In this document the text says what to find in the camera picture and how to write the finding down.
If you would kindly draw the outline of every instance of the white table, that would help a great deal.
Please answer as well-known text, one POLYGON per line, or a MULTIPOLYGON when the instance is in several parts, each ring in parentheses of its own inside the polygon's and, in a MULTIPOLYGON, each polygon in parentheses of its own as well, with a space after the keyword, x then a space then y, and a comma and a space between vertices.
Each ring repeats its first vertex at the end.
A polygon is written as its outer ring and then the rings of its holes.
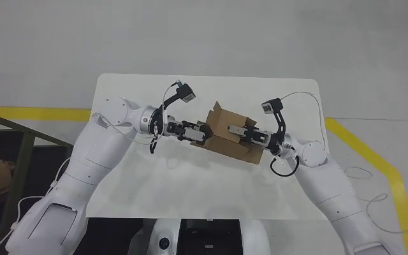
MULTIPOLYGON (((98 79, 92 112, 112 96, 159 106, 165 89, 176 79, 188 83, 197 98, 189 103, 177 101, 168 114, 189 122, 205 121, 218 101, 224 109, 256 120, 260 129, 275 131, 273 115, 265 115, 260 107, 264 101, 305 91, 320 102, 314 80, 104 74, 98 79)), ((168 96, 174 93, 171 89, 168 96)), ((323 142, 319 110, 312 97, 295 94, 282 102, 288 133, 323 142)), ((327 141, 323 112, 321 118, 327 141)), ((174 137, 161 139, 154 155, 148 146, 133 143, 96 189, 87 217, 326 219, 295 177, 282 178, 270 171, 271 160, 272 155, 264 152, 259 165, 249 164, 174 137)), ((283 162, 276 165, 283 167, 283 162)))

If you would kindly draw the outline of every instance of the black cable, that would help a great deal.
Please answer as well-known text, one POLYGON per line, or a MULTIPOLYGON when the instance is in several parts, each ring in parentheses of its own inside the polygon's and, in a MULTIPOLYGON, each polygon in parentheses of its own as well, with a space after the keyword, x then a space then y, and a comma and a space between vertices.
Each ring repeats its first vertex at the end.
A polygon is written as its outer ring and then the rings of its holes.
POLYGON ((281 174, 281 173, 278 173, 277 171, 275 171, 275 170, 273 169, 272 165, 273 165, 274 162, 276 161, 276 158, 274 158, 274 159, 272 160, 272 162, 270 163, 270 169, 273 171, 274 174, 276 174, 276 175, 278 175, 278 176, 280 176, 280 177, 289 177, 289 176, 291 176, 291 175, 294 175, 294 174, 296 173, 298 167, 299 167, 299 156, 296 155, 295 159, 296 159, 296 166, 295 166, 294 170, 293 170, 291 173, 288 173, 287 175, 283 175, 283 174, 281 174))
POLYGON ((151 154, 154 154, 154 150, 156 149, 157 142, 154 142, 154 141, 156 141, 157 138, 158 138, 158 136, 157 136, 157 135, 154 135, 154 138, 153 138, 152 141, 150 142, 149 149, 150 149, 150 153, 151 153, 151 154))

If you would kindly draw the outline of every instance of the circular sensor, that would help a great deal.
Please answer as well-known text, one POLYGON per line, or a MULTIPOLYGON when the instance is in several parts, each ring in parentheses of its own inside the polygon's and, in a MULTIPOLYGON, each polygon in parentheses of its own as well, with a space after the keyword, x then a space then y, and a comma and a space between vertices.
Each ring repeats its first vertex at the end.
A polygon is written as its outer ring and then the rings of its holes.
POLYGON ((163 237, 162 239, 160 239, 159 241, 159 248, 162 250, 167 250, 167 248, 170 246, 170 241, 166 238, 163 237))

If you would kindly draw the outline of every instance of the cable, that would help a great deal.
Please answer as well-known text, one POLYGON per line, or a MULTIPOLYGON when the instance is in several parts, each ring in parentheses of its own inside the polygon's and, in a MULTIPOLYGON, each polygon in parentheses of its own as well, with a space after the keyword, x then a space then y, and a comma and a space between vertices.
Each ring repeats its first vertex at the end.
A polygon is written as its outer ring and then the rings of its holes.
POLYGON ((0 241, 0 245, 3 244, 3 242, 13 233, 13 231, 18 227, 18 224, 20 223, 20 217, 21 217, 21 209, 20 209, 20 204, 26 199, 29 198, 44 198, 44 196, 28 196, 26 198, 20 199, 17 203, 17 220, 11 225, 10 231, 7 233, 3 239, 0 241))
POLYGON ((272 165, 274 164, 274 162, 276 161, 276 157, 272 160, 272 162, 270 163, 270 169, 273 171, 274 174, 280 176, 280 177, 289 177, 292 176, 296 173, 298 167, 299 167, 299 156, 296 155, 295 157, 296 159, 296 166, 294 168, 294 170, 291 173, 288 173, 287 175, 283 175, 281 173, 278 173, 277 171, 274 170, 274 168, 272 167, 272 165))
POLYGON ((55 187, 55 185, 57 185, 58 183, 58 176, 59 176, 59 172, 61 171, 62 167, 65 165, 65 163, 67 163, 67 161, 71 159, 71 157, 67 158, 64 160, 64 162, 62 162, 61 166, 59 167, 58 171, 57 171, 57 175, 55 176, 55 179, 52 181, 50 188, 48 189, 47 193, 45 193, 45 196, 49 194, 49 192, 51 192, 51 190, 55 187))
MULTIPOLYGON (((370 174, 370 176, 369 176, 369 177, 364 177, 364 178, 359 178, 359 177, 352 177, 352 176, 347 175, 347 177, 349 177, 349 178, 358 179, 358 180, 364 180, 364 179, 369 179, 369 178, 373 177, 373 174, 372 174, 370 171, 368 171, 367 169, 364 169, 364 168, 357 167, 357 166, 349 166, 349 167, 347 167, 347 168, 344 170, 344 173, 347 171, 347 169, 350 169, 350 168, 356 168, 356 169, 363 170, 363 171, 365 171, 366 173, 370 174)), ((381 193, 380 195, 376 196, 375 198, 373 198, 373 199, 371 199, 371 200, 365 200, 365 199, 363 199, 363 198, 359 198, 358 196, 356 196, 356 197, 357 197, 359 200, 361 200, 361 201, 366 201, 366 202, 368 202, 367 205, 365 206, 365 213, 368 215, 368 217, 370 218, 370 220, 373 222, 373 224, 374 224, 377 228, 379 228, 380 230, 383 230, 384 232, 390 233, 390 234, 404 234, 404 233, 408 233, 408 229, 407 229, 407 230, 403 230, 403 231, 390 231, 390 230, 386 230, 386 229, 380 227, 380 226, 373 220, 373 218, 371 217, 370 213, 368 212, 368 209, 369 209, 369 207, 370 207, 370 205, 371 205, 372 203, 384 201, 385 199, 388 198, 388 194, 386 194, 386 193, 381 193)))
POLYGON ((364 169, 364 168, 360 168, 360 167, 358 167, 358 166, 349 166, 349 167, 345 168, 344 173, 346 173, 346 172, 347 172, 347 169, 350 169, 350 168, 360 169, 360 170, 362 170, 362 171, 368 173, 370 176, 368 176, 368 177, 354 177, 354 176, 346 175, 346 176, 349 177, 349 178, 356 179, 356 180, 366 180, 366 179, 369 179, 369 178, 372 177, 372 173, 371 173, 370 171, 368 171, 368 170, 366 170, 366 169, 364 169))
MULTIPOLYGON (((171 85, 166 89, 166 92, 164 92, 163 100, 162 100, 162 105, 164 105, 164 100, 166 99, 166 94, 167 94, 167 92, 168 92, 169 89, 170 89, 171 87, 173 87, 174 85, 176 85, 176 84, 171 84, 171 85)), ((157 143, 157 141, 159 141, 160 138, 163 136, 163 133, 164 133, 164 123, 165 123, 165 117, 166 117, 165 114, 163 114, 163 112, 164 112, 164 110, 162 109, 163 128, 162 128, 162 130, 161 130, 161 133, 160 133, 159 136, 157 137, 157 140, 156 140, 156 139, 155 139, 155 141, 152 140, 150 143, 141 143, 141 142, 138 142, 138 141, 136 141, 136 140, 134 140, 134 139, 128 137, 127 134, 123 133, 121 130, 119 130, 117 127, 115 127, 105 116, 103 116, 103 115, 100 114, 99 112, 94 113, 93 116, 100 116, 109 126, 111 126, 114 130, 116 130, 117 132, 119 132, 120 134, 122 134, 122 135, 123 135, 124 137, 126 137, 127 139, 131 140, 133 143, 138 143, 138 144, 142 144, 142 145, 152 145, 152 144, 154 144, 154 143, 157 143)))
POLYGON ((316 98, 312 93, 310 93, 310 92, 304 92, 304 91, 292 92, 292 93, 290 93, 290 94, 287 94, 286 96, 284 96, 284 97, 281 98, 280 100, 283 100, 283 99, 285 99, 285 98, 287 98, 288 96, 291 96, 291 95, 293 95, 293 94, 306 94, 306 95, 309 95, 309 96, 313 97, 314 100, 316 101, 317 107, 319 108, 319 120, 320 120, 320 132, 321 132, 321 137, 323 138, 323 144, 324 144, 324 146, 326 146, 326 139, 324 138, 323 125, 322 125, 322 121, 321 121, 321 110, 320 110, 319 100, 317 100, 317 98, 316 98))

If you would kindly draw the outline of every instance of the white cable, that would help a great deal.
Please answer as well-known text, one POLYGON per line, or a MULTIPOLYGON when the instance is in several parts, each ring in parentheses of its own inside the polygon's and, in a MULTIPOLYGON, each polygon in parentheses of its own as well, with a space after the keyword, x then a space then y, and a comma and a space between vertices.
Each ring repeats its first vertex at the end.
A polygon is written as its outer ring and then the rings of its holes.
POLYGON ((151 143, 141 143, 141 142, 138 142, 138 141, 136 141, 136 140, 134 140, 134 139, 132 139, 132 138, 130 138, 130 137, 128 137, 125 133, 123 133, 121 130, 119 130, 117 127, 115 127, 105 116, 103 116, 102 114, 100 114, 100 113, 94 113, 94 115, 93 116, 95 116, 95 115, 97 115, 97 116, 100 116, 109 126, 111 126, 114 130, 116 130, 116 131, 118 131, 120 134, 122 134, 124 137, 126 137, 127 139, 129 139, 129 140, 131 140, 133 143, 138 143, 138 144, 142 144, 142 145, 152 145, 153 143, 157 143, 157 141, 159 141, 160 140, 160 138, 163 136, 163 133, 164 133, 164 123, 166 122, 166 118, 167 118, 167 116, 165 115, 165 114, 163 114, 163 112, 164 112, 164 100, 166 99, 166 94, 167 94, 167 92, 169 91, 169 89, 171 88, 171 87, 173 87, 172 85, 171 86, 169 86, 167 89, 166 89, 166 92, 164 92, 164 95, 163 95, 163 100, 162 100, 162 116, 163 116, 163 128, 162 128, 162 130, 161 130, 161 133, 159 134, 159 136, 157 137, 157 140, 155 140, 155 141, 153 141, 153 142, 151 142, 151 143))
POLYGON ((317 100, 317 98, 312 94, 312 93, 310 93, 310 92, 304 92, 304 91, 296 91, 296 92, 292 92, 292 93, 290 93, 290 94, 287 94, 286 96, 284 96, 283 98, 281 98, 280 100, 283 100, 283 99, 285 99, 285 98, 287 98, 288 96, 290 96, 290 95, 293 95, 293 94, 306 94, 306 95, 309 95, 309 96, 311 96, 311 97, 313 97, 314 98, 314 100, 316 101, 316 103, 317 103, 317 107, 319 108, 319 121, 320 121, 320 132, 321 132, 321 137, 323 138, 323 144, 324 144, 324 146, 326 146, 326 139, 324 138, 324 134, 323 134, 323 125, 322 125, 322 122, 321 122, 321 110, 320 110, 320 103, 319 103, 319 100, 317 100))
POLYGON ((21 209, 20 209, 20 204, 26 199, 29 198, 44 198, 44 196, 28 196, 26 198, 20 199, 17 203, 17 220, 11 225, 10 231, 7 233, 3 239, 0 241, 0 245, 13 233, 13 231, 18 227, 18 224, 20 223, 20 217, 21 217, 21 209))
POLYGON ((3 242, 11 235, 11 233, 13 233, 12 229, 7 233, 7 235, 5 237, 3 237, 3 239, 1 239, 0 245, 3 244, 3 242))
MULTIPOLYGON (((366 173, 368 173, 370 176, 369 176, 369 177, 359 178, 359 177, 353 177, 353 176, 347 175, 347 177, 349 177, 349 178, 358 179, 358 180, 363 180, 363 179, 369 179, 369 178, 371 178, 371 177, 373 176, 373 174, 372 174, 370 171, 368 171, 367 169, 360 168, 360 167, 357 167, 357 166, 349 166, 349 167, 347 167, 347 168, 344 170, 344 173, 347 171, 347 169, 350 169, 350 168, 356 168, 356 169, 363 170, 363 171, 365 171, 366 173)), ((380 226, 373 220, 373 218, 371 217, 370 213, 368 212, 368 208, 369 208, 369 206, 370 206, 372 203, 384 201, 385 199, 388 198, 388 194, 386 194, 386 193, 381 193, 380 195, 376 196, 375 198, 373 198, 373 199, 371 199, 371 200, 366 200, 366 199, 363 199, 363 198, 359 198, 358 196, 356 196, 356 197, 357 197, 359 200, 368 202, 367 205, 365 206, 365 213, 368 215, 368 217, 370 218, 370 220, 373 222, 373 224, 374 224, 377 228, 379 228, 380 230, 383 230, 384 232, 391 233, 391 234, 404 234, 404 233, 408 233, 408 230, 403 230, 403 231, 390 231, 390 230, 386 230, 386 229, 380 227, 380 226)))
POLYGON ((51 190, 55 187, 55 185, 57 185, 59 172, 61 171, 62 167, 65 165, 65 163, 66 163, 69 159, 71 159, 71 157, 65 159, 64 162, 62 162, 62 164, 60 165, 60 167, 59 167, 59 169, 58 169, 58 171, 57 171, 57 175, 55 176, 55 179, 52 181, 52 183, 51 183, 51 185, 50 185, 50 188, 48 189, 47 193, 45 193, 45 196, 48 195, 49 192, 51 192, 51 190))
MULTIPOLYGON (((310 93, 310 92, 304 92, 304 91, 292 92, 292 93, 290 93, 290 94, 287 94, 286 96, 284 96, 284 97, 281 98, 280 100, 283 100, 284 98, 286 98, 286 97, 288 97, 288 96, 290 96, 290 95, 298 94, 298 93, 307 94, 307 95, 309 95, 309 96, 312 96, 312 97, 314 98, 314 100, 316 101, 317 106, 319 107, 319 120, 320 120, 321 136, 322 136, 322 138, 323 138, 324 146, 326 146, 326 140, 325 140, 324 135, 323 135, 323 127, 322 127, 322 122, 321 122, 321 110, 320 110, 319 100, 317 100, 317 98, 316 98, 312 93, 310 93)), ((373 176, 373 174, 372 174, 370 171, 368 171, 368 170, 366 170, 366 169, 364 169, 364 168, 357 167, 357 166, 349 166, 349 167, 347 167, 347 168, 344 170, 344 173, 346 173, 347 170, 350 169, 350 168, 360 169, 360 170, 365 171, 366 173, 368 173, 370 176, 368 176, 368 177, 354 177, 354 176, 350 176, 350 175, 347 175, 347 174, 346 174, 347 177, 349 177, 349 178, 357 179, 357 180, 364 180, 364 179, 369 179, 369 178, 371 178, 371 177, 373 176)), ((365 200, 365 199, 363 199, 363 198, 359 198, 358 196, 356 196, 356 197, 357 197, 359 200, 368 202, 368 203, 367 203, 367 206, 365 207, 365 212, 366 212, 366 214, 368 215, 368 217, 371 219, 371 221, 374 223, 374 225, 375 225, 377 228, 379 228, 380 230, 383 230, 384 232, 391 233, 391 234, 404 234, 404 233, 408 233, 408 230, 403 230, 403 231, 390 231, 390 230, 386 230, 386 229, 380 227, 380 226, 373 220, 373 218, 371 217, 371 215, 369 214, 369 212, 368 212, 369 206, 370 206, 372 203, 384 201, 385 199, 387 199, 388 194, 382 193, 382 194, 376 196, 375 198, 373 198, 373 199, 371 199, 371 200, 365 200)))

